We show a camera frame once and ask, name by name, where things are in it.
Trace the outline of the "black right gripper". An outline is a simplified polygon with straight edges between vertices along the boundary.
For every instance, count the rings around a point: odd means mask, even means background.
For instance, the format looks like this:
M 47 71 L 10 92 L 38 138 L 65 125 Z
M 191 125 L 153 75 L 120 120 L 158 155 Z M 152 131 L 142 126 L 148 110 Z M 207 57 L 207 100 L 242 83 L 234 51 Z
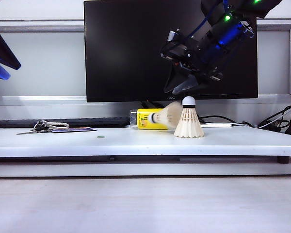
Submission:
M 198 82 L 221 81 L 224 41 L 202 38 L 199 41 L 169 39 L 161 48 L 161 57 L 172 63 L 164 93 L 179 95 L 199 86 Z

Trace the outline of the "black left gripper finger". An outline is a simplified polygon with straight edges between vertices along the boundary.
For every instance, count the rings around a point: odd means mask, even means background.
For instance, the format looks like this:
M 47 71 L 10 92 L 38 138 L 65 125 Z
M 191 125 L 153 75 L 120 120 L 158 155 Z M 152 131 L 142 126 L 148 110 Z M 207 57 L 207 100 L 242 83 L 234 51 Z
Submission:
M 15 70 L 18 70 L 21 67 L 21 63 L 15 57 L 9 46 L 6 44 L 1 34 L 0 34 L 0 63 Z

